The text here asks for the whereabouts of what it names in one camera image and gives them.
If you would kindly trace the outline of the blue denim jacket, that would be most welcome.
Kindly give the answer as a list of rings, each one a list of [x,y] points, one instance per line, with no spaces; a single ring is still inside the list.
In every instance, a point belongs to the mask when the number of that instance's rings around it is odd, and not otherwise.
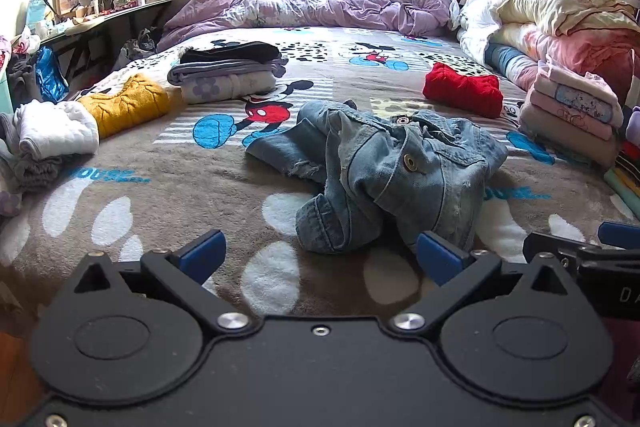
[[[508,156],[469,119],[428,109],[382,118],[320,101],[302,106],[291,129],[246,150],[285,176],[320,185],[295,217],[300,245],[317,254],[356,251],[389,223],[408,248],[425,231],[470,248],[485,187]]]

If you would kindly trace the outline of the striped colourful clothes pile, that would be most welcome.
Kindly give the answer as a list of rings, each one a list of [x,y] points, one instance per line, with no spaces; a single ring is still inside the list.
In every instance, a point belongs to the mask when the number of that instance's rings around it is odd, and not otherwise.
[[[614,165],[603,179],[629,208],[636,219],[640,211],[640,152],[639,147],[623,141]]]

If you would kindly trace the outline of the beige folded garment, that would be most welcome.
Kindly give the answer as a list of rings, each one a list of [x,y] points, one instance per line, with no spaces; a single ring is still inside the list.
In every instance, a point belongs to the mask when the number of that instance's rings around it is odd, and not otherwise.
[[[551,141],[602,167],[610,168],[614,165],[617,156],[617,144],[614,138],[608,140],[597,138],[545,112],[530,103],[528,98],[520,110],[520,127],[537,138]]]

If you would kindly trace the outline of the purple floral folded garment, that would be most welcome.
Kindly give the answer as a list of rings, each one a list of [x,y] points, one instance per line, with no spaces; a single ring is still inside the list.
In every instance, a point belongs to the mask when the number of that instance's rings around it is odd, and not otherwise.
[[[634,106],[634,109],[630,113],[628,118],[627,127],[625,130],[626,140],[640,148],[640,107]]]

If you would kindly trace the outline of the cream top folded garment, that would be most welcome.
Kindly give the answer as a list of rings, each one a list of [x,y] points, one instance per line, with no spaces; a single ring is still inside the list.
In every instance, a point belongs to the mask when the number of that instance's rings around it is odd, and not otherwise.
[[[533,88],[554,98],[556,89],[561,86],[588,93],[612,106],[618,103],[616,94],[600,76],[591,74],[591,72],[579,75],[562,65],[555,64],[555,62],[539,61]]]

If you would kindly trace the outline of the Mickey Mouse bed blanket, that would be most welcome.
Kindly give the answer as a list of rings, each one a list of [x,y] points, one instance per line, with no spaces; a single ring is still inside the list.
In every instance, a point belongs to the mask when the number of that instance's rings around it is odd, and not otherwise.
[[[263,41],[288,64],[265,102],[186,105],[108,138],[68,165],[48,191],[26,195],[1,227],[1,328],[24,336],[85,254],[136,261],[211,229],[226,260],[212,293],[259,314],[388,315],[430,290],[387,225],[375,243],[337,256],[307,253],[295,234],[311,183],[245,152],[259,131],[285,131],[309,101],[353,101],[383,118],[427,109],[422,86],[435,63],[480,70],[451,39],[413,39],[357,28],[241,28],[190,40],[194,48]]]

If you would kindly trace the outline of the grey folded garment left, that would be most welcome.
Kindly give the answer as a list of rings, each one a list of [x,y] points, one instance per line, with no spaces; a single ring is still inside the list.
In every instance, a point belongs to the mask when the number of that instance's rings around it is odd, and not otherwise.
[[[50,186],[62,170],[63,159],[36,159],[18,150],[18,133],[12,116],[1,114],[1,174],[13,193],[39,192]]]

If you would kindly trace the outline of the grey folded garment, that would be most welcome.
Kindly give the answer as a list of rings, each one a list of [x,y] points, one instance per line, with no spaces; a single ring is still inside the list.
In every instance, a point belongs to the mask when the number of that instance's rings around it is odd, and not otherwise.
[[[276,58],[267,63],[251,60],[224,60],[176,64],[169,69],[167,81],[173,86],[181,86],[183,83],[195,81],[198,78],[240,75],[249,72],[271,72],[274,77],[281,78],[286,72],[285,66],[287,64],[287,58]]]
[[[18,133],[12,116],[1,114],[1,174],[13,193],[39,192],[50,186],[62,170],[63,159],[36,159],[18,150]]]

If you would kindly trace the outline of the white floral folded garment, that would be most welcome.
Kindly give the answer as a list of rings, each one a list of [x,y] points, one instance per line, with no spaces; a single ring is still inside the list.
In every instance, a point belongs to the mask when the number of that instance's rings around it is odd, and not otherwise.
[[[186,104],[203,104],[270,92],[275,85],[276,77],[271,72],[244,72],[188,80],[181,86],[181,95]]]

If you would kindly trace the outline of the white folded sweater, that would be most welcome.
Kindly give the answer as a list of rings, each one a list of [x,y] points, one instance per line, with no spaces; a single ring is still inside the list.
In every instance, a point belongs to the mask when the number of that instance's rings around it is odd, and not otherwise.
[[[18,150],[35,160],[93,154],[99,148],[96,120],[79,102],[32,100],[14,113]]]

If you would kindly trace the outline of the rolled pink white quilts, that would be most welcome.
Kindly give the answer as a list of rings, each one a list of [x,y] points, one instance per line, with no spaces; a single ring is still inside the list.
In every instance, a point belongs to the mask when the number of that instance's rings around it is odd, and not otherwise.
[[[639,57],[637,9],[624,0],[465,0],[450,24],[462,51],[485,64],[491,43],[538,62],[598,75],[625,100]]]

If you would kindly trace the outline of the blue plastic bag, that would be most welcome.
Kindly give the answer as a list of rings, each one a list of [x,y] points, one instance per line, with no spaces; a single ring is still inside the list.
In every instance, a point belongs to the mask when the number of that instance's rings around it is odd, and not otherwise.
[[[63,77],[58,58],[50,48],[43,46],[38,50],[35,77],[45,102],[58,104],[66,98],[70,88]]]

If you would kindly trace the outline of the black folded garment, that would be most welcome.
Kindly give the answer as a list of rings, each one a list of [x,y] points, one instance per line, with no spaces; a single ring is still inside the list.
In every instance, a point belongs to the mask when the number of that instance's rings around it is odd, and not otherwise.
[[[276,46],[261,41],[252,41],[208,50],[186,49],[180,57],[180,63],[253,61],[266,64],[279,60],[280,57],[281,52]]]

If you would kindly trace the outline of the cluttered side desk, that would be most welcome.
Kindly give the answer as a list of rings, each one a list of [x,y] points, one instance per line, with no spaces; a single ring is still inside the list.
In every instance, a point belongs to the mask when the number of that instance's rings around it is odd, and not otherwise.
[[[155,10],[151,25],[157,27],[172,0],[119,0],[113,8],[113,0],[93,0],[83,17],[74,17],[75,12],[58,16],[53,11],[52,20],[45,18],[44,33],[40,46],[49,49],[65,66],[63,76],[67,80],[79,77],[96,67],[105,68],[115,63],[112,26],[126,20],[130,38],[139,33],[137,17],[145,11]]]

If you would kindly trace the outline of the purple crumpled duvet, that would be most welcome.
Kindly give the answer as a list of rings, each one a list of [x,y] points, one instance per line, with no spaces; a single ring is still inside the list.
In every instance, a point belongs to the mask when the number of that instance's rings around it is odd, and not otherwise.
[[[348,27],[438,35],[451,0],[190,0],[168,22],[157,49],[232,28]]]

